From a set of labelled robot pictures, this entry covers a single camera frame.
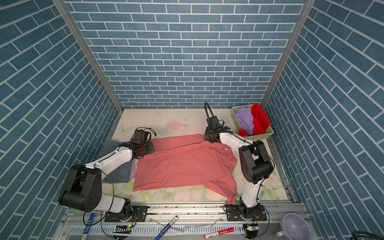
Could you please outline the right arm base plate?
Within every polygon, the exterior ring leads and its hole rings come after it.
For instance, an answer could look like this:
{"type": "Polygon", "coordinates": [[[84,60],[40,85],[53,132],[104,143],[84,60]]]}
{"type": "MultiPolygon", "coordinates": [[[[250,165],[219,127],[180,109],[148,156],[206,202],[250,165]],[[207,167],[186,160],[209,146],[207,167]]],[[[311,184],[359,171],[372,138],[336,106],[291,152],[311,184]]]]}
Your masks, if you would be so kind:
{"type": "Polygon", "coordinates": [[[224,205],[223,210],[229,222],[238,221],[266,221],[267,213],[263,205],[247,208],[245,205],[224,205]]]}

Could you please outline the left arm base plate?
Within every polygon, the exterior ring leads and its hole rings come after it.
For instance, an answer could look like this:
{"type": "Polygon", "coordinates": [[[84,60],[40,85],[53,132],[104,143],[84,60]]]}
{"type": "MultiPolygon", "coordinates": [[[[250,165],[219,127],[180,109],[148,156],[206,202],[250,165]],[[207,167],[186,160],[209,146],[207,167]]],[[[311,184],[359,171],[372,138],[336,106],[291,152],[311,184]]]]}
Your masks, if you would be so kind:
{"type": "Polygon", "coordinates": [[[107,212],[105,222],[111,223],[143,223],[146,221],[148,206],[130,206],[120,213],[107,212]]]}

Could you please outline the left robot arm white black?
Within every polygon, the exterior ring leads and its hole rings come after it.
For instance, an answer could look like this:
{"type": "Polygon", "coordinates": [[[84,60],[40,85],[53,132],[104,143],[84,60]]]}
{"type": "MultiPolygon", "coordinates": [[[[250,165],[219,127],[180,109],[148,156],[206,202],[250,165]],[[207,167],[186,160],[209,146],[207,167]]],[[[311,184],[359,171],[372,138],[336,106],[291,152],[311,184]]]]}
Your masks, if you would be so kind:
{"type": "Polygon", "coordinates": [[[110,173],[123,164],[140,159],[155,152],[152,136],[157,133],[152,128],[136,128],[130,141],[121,143],[111,153],[85,165],[73,165],[64,181],[59,195],[59,204],[89,213],[100,211],[122,216],[124,220],[132,215],[131,201],[104,194],[102,183],[105,178],[112,181],[110,173]]]}

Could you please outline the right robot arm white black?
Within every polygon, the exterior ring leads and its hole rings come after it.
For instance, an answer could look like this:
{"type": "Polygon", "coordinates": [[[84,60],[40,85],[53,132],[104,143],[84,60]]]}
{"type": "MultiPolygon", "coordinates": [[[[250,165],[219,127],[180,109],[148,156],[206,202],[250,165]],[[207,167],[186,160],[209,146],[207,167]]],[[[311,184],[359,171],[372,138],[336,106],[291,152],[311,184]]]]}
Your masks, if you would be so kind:
{"type": "Polygon", "coordinates": [[[225,121],[213,114],[208,102],[204,102],[204,108],[208,123],[205,140],[239,151],[241,170],[248,181],[239,208],[244,214],[251,213],[261,207],[260,191],[264,181],[273,173],[275,164],[262,141],[248,142],[226,127],[225,121]]]}

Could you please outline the light green perforated plastic basket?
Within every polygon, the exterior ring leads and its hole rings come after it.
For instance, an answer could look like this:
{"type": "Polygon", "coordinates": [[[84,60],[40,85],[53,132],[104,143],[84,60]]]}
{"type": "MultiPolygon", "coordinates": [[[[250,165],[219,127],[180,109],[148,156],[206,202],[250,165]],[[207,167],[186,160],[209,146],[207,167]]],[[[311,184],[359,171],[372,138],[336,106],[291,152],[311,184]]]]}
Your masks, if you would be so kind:
{"type": "MultiPolygon", "coordinates": [[[[243,105],[243,106],[232,107],[231,115],[232,115],[232,119],[233,119],[235,127],[236,127],[236,131],[235,131],[236,134],[239,133],[239,130],[240,130],[241,127],[240,127],[238,121],[235,118],[235,111],[238,110],[239,108],[243,108],[243,107],[250,107],[251,108],[252,105],[243,105]]],[[[270,125],[270,127],[268,128],[268,130],[264,134],[255,135],[255,136],[249,136],[249,137],[243,137],[243,138],[245,138],[247,140],[250,140],[250,141],[257,141],[257,140],[267,139],[267,138],[269,138],[273,134],[274,134],[274,131],[272,130],[272,127],[270,125]]]]}

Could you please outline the pink t shirt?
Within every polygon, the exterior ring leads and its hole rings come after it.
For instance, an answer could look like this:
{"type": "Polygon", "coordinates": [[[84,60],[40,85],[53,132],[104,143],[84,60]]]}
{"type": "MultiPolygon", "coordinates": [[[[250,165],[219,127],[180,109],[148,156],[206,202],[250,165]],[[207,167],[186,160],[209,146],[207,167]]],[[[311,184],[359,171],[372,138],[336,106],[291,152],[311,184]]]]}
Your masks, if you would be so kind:
{"type": "Polygon", "coordinates": [[[238,194],[232,173],[237,158],[230,147],[210,143],[203,135],[152,140],[154,153],[138,161],[133,190],[149,191],[203,185],[236,203],[238,194]]]}

